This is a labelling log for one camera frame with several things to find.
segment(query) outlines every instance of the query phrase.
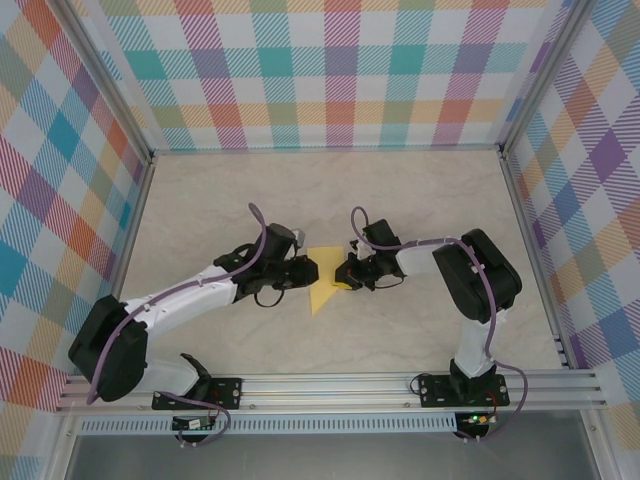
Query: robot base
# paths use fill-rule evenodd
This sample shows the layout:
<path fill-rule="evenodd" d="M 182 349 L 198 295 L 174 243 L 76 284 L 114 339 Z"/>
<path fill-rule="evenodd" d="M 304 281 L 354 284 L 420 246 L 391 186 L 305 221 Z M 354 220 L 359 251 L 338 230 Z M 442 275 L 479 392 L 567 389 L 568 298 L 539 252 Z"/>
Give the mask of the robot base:
<path fill-rule="evenodd" d="M 212 377 L 207 369 L 188 353 L 181 353 L 180 356 L 189 362 L 198 374 L 198 380 L 182 398 L 213 403 L 227 410 L 238 410 L 240 408 L 240 398 L 242 397 L 241 378 Z M 189 402 L 180 402 L 175 398 L 167 397 L 162 392 L 154 392 L 151 408 L 153 410 L 198 410 L 202 407 Z"/>
<path fill-rule="evenodd" d="M 434 407 L 506 407 L 509 405 L 509 392 L 503 375 L 495 373 L 487 377 L 482 389 L 476 394 L 460 398 L 451 385 L 451 375 L 428 375 L 418 377 L 420 406 Z"/>

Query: aluminum frame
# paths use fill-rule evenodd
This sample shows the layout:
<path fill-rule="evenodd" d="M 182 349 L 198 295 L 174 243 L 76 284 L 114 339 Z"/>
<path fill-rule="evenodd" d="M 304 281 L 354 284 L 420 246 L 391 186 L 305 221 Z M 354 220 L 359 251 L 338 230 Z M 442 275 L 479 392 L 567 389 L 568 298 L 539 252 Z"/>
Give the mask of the aluminum frame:
<path fill-rule="evenodd" d="M 420 399 L 409 389 L 409 382 L 419 373 L 242 375 L 240 409 L 232 413 L 311 415 L 478 410 L 477 407 L 422 408 Z M 430 373 L 446 375 L 448 372 Z M 513 411 L 522 398 L 522 379 L 518 373 L 508 370 L 500 373 L 505 376 L 511 398 L 511 405 L 500 407 L 500 410 Z M 591 370 L 531 370 L 526 373 L 529 395 L 525 410 L 592 410 L 606 407 L 604 393 Z M 111 403 L 97 400 L 87 406 L 88 392 L 89 384 L 83 377 L 70 377 L 58 411 L 75 416 L 158 414 L 150 406 L 152 392 L 131 393 Z"/>
<path fill-rule="evenodd" d="M 133 119 L 130 110 L 109 75 L 99 53 L 89 40 L 77 15 L 73 9 L 69 8 L 65 0 L 48 0 L 48 3 L 65 31 L 69 34 L 82 60 L 87 64 L 96 84 L 114 110 L 116 118 L 118 118 L 123 125 L 127 136 L 132 140 L 139 154 L 149 163 L 144 173 L 140 196 L 125 241 L 122 260 L 116 271 L 113 291 L 117 295 L 120 293 L 124 282 L 129 259 L 131 258 L 135 244 L 135 237 L 151 186 L 155 165 L 152 165 L 150 148 L 142 131 Z M 513 145 L 524 133 L 533 112 L 542 100 L 549 84 L 555 78 L 573 41 L 589 17 L 595 3 L 597 2 L 592 0 L 576 1 L 565 22 L 563 31 L 555 42 L 552 52 L 536 79 L 534 88 L 516 116 L 507 139 L 501 148 L 506 154 L 508 154 Z M 487 145 L 474 147 L 476 149 L 493 148 Z M 444 147 L 436 149 L 449 150 L 453 148 Z M 214 152 L 156 152 L 158 155 L 174 155 L 177 153 L 207 154 Z M 540 261 L 536 256 L 535 244 L 532 243 L 533 236 L 525 221 L 522 200 L 517 194 L 517 189 L 513 183 L 507 162 L 503 160 L 501 165 L 551 328 L 557 336 L 564 340 L 563 345 L 570 347 L 570 345 L 566 343 L 568 337 L 562 328 L 562 323 L 558 320 L 557 312 L 555 311 L 554 303 L 548 290 L 548 284 L 544 278 Z M 564 353 L 569 365 L 575 365 L 573 352 L 570 349 L 564 349 Z M 512 399 L 511 406 L 505 407 L 504 409 L 513 410 L 522 395 L 522 381 L 517 374 L 512 372 L 501 373 L 504 373 L 507 378 L 507 385 Z M 464 408 L 421 409 L 419 400 L 408 390 L 408 381 L 413 378 L 415 374 L 414 372 L 347 375 L 243 375 L 246 381 L 244 384 L 243 407 L 237 415 L 250 417 L 252 415 L 264 415 L 266 413 L 275 418 L 285 414 L 304 416 L 322 412 L 348 416 L 357 412 L 384 415 L 394 412 L 420 413 L 429 411 L 470 410 Z M 601 475 L 607 479 L 622 478 L 611 447 L 611 427 L 608 425 L 607 417 L 603 416 L 603 409 L 606 408 L 605 396 L 600 390 L 595 374 L 590 370 L 534 370 L 527 372 L 527 375 L 531 380 L 531 387 L 530 397 L 525 403 L 524 408 L 526 410 L 569 409 L 581 411 Z M 48 467 L 44 469 L 44 476 L 42 478 L 64 478 L 69 466 L 75 440 L 81 428 L 82 418 L 96 414 L 113 416 L 114 418 L 124 415 L 146 416 L 158 414 L 158 412 L 151 410 L 150 407 L 147 406 L 147 404 L 150 403 L 150 394 L 131 395 L 120 402 L 112 404 L 104 404 L 98 401 L 93 406 L 88 407 L 84 404 L 87 390 L 88 384 L 84 379 L 70 377 L 61 398 L 59 412 L 57 414 L 59 422 L 56 447 L 48 463 Z"/>
<path fill-rule="evenodd" d="M 83 416 L 79 436 L 175 435 L 171 415 Z M 226 422 L 216 422 L 211 434 Z M 225 435 L 318 435 L 343 433 L 453 433 L 455 413 L 407 412 L 387 414 L 245 415 L 234 414 Z"/>
<path fill-rule="evenodd" d="M 172 156 L 192 156 L 192 155 L 229 155 L 229 154 L 261 154 L 274 152 L 295 152 L 295 153 L 327 153 L 327 152 L 451 152 L 451 151 L 477 151 L 495 150 L 496 146 L 490 143 L 469 143 L 465 145 L 432 145 L 427 147 L 291 147 L 291 148 L 252 148 L 250 150 L 156 150 L 155 155 L 159 157 Z"/>

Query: aluminum rail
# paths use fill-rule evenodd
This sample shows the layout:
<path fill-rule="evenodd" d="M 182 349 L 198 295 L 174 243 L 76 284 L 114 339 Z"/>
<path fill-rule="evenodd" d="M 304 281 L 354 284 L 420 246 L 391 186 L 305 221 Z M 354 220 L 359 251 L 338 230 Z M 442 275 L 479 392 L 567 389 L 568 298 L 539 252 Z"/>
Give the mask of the aluminum rail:
<path fill-rule="evenodd" d="M 522 379 L 509 371 L 500 373 L 505 376 L 511 398 L 511 405 L 501 407 L 501 410 L 514 410 L 522 398 Z M 529 396 L 525 410 L 591 410 L 606 407 L 598 379 L 591 370 L 532 370 L 526 373 L 529 379 Z M 234 412 L 243 415 L 282 415 L 400 413 L 407 412 L 407 409 L 421 410 L 419 398 L 409 390 L 409 382 L 416 375 L 417 373 L 242 375 L 244 383 L 241 406 L 240 410 Z M 88 391 L 89 384 L 83 377 L 70 377 L 60 398 L 58 411 L 72 415 L 114 416 L 159 413 L 151 409 L 152 392 L 132 393 L 117 402 L 97 400 L 88 406 L 85 402 Z M 442 407 L 423 410 L 465 412 L 477 409 Z"/>

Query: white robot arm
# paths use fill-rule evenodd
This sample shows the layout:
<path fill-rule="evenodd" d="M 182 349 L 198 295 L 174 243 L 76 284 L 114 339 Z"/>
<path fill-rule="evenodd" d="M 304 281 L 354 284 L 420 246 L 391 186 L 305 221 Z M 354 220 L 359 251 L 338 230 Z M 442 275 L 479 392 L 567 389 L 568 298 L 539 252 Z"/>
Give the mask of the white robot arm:
<path fill-rule="evenodd" d="M 353 212 L 352 226 L 355 230 Z M 338 267 L 335 284 L 349 290 L 366 287 L 374 291 L 376 282 L 386 275 L 402 280 L 439 271 L 456 307 L 465 317 L 460 345 L 451 360 L 448 383 L 461 403 L 484 395 L 487 385 L 495 384 L 496 371 L 494 360 L 487 354 L 488 340 L 504 323 L 507 310 L 522 290 L 517 272 L 479 229 L 466 233 L 460 240 L 443 238 L 404 245 L 384 219 L 367 225 L 364 235 L 355 231 L 360 240 L 352 242 L 352 247 L 357 253 L 350 253 Z M 371 255 L 363 254 L 363 243 L 372 248 Z M 495 322 L 491 321 L 488 289 L 474 266 L 475 261 L 479 262 L 495 301 Z"/>
<path fill-rule="evenodd" d="M 218 257 L 177 285 L 123 303 L 111 295 L 103 297 L 91 309 L 69 358 L 104 401 L 118 400 L 134 389 L 190 391 L 199 378 L 208 376 L 204 367 L 187 354 L 182 357 L 196 372 L 186 365 L 148 360 L 148 343 L 204 312 L 247 296 L 263 306 L 257 298 L 263 287 L 279 290 L 281 299 L 288 289 L 311 285 L 318 279 L 318 267 L 306 255 L 297 255 L 303 242 L 300 230 L 263 224 L 263 235 L 255 243 Z"/>

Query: metal plate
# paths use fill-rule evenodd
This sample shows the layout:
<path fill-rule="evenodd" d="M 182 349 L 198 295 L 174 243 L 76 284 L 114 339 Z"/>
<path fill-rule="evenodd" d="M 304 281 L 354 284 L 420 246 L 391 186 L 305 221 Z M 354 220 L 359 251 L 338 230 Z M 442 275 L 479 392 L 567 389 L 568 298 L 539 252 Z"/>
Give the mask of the metal plate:
<path fill-rule="evenodd" d="M 322 413 L 405 413 L 423 412 L 419 398 L 409 383 L 419 372 L 360 374 L 269 374 L 243 375 L 240 411 L 249 415 Z M 591 370 L 529 370 L 529 394 L 524 410 L 592 410 L 606 408 L 604 393 Z M 448 375 L 448 372 L 434 372 Z M 513 411 L 522 398 L 524 384 L 516 372 L 500 371 L 507 382 L 511 404 L 501 407 Z M 106 403 L 86 404 L 89 384 L 84 378 L 69 377 L 58 411 L 75 415 L 148 415 L 148 393 L 131 393 Z M 477 407 L 434 407 L 437 411 L 473 412 Z M 206 414 L 202 409 L 197 414 Z"/>
<path fill-rule="evenodd" d="M 216 433 L 225 424 L 219 419 Z M 232 415 L 226 434 L 420 433 L 455 432 L 454 413 Z M 170 416 L 88 417 L 78 435 L 175 435 Z"/>
<path fill-rule="evenodd" d="M 241 397 L 241 378 L 212 378 L 209 386 L 209 398 L 204 401 L 220 405 L 227 410 L 238 410 Z M 202 410 L 202 407 L 165 397 L 161 392 L 154 393 L 151 408 L 153 410 Z"/>
<path fill-rule="evenodd" d="M 434 407 L 493 407 L 493 399 L 483 393 L 468 402 L 461 402 L 449 383 L 449 375 L 424 375 L 418 378 L 420 405 L 423 408 Z M 494 394 L 498 407 L 509 405 L 509 392 L 504 376 L 493 375 L 487 390 Z"/>

